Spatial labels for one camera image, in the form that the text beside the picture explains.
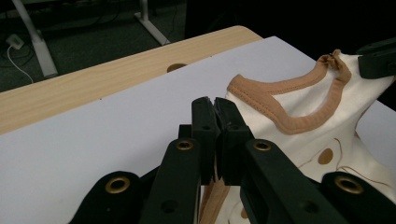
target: wooden table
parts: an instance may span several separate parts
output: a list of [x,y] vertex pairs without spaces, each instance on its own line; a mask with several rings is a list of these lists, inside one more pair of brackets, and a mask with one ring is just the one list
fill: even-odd
[[0,93],[0,134],[85,105],[166,73],[262,39],[234,26]]

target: beige trim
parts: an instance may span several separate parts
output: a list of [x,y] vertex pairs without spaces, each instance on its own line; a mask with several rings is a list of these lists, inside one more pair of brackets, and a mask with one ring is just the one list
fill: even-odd
[[[296,134],[312,131],[333,115],[340,104],[343,88],[351,78],[351,73],[339,58],[339,54],[340,50],[337,49],[332,55],[321,56],[309,73],[289,80],[265,83],[237,75],[230,82],[227,91],[264,114],[283,133]],[[297,118],[289,116],[273,95],[301,90],[318,83],[326,76],[329,65],[338,72],[338,77],[330,86],[329,97],[325,104],[308,116]]]
[[203,195],[204,203],[202,204],[200,214],[201,224],[214,224],[216,222],[219,211],[229,191],[230,186],[225,186],[222,179],[205,187]]

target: gray carpet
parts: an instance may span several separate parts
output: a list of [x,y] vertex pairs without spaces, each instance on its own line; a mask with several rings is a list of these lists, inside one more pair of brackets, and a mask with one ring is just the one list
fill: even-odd
[[[184,0],[149,1],[149,19],[171,41],[184,39]],[[138,0],[102,0],[95,4],[70,4],[28,9],[35,28],[49,47],[59,76],[161,46],[134,17]],[[34,82],[45,80],[30,36],[21,18],[0,20],[0,91],[31,84],[7,56],[6,38],[18,35],[25,44],[11,49],[11,60]]]

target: white fabric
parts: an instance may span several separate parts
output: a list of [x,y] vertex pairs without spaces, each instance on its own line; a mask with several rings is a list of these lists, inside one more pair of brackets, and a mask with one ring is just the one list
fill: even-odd
[[[341,53],[340,58],[348,66],[352,77],[344,88],[341,103],[334,115],[313,131],[294,135],[283,134],[270,119],[232,93],[227,92],[226,98],[236,103],[256,138],[276,143],[305,175],[320,181],[322,176],[329,172],[348,172],[365,179],[396,202],[395,180],[391,171],[380,164],[359,137],[355,136],[361,114],[391,84],[394,77],[363,79],[359,73],[357,55]],[[334,71],[329,68],[326,77],[314,86],[274,97],[289,115],[306,116],[320,108],[325,101],[334,76]],[[331,149],[332,160],[327,164],[319,164],[318,157],[326,148]],[[249,223],[248,219],[240,217],[242,208],[239,188],[231,187],[216,223]]]

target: white cable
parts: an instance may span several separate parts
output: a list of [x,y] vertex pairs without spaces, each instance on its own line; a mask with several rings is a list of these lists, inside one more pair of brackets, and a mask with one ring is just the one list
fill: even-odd
[[25,71],[21,70],[14,62],[12,62],[12,59],[11,59],[11,57],[9,56],[9,50],[10,50],[11,48],[12,48],[12,46],[9,46],[8,49],[7,49],[7,56],[8,56],[8,58],[9,58],[9,61],[10,61],[12,64],[14,64],[14,66],[15,66],[16,68],[18,68],[18,70],[20,70],[20,71],[23,72],[26,76],[28,76],[28,77],[30,78],[30,80],[32,81],[32,83],[34,83],[34,82],[33,82],[33,79],[29,76],[29,74],[27,74]]

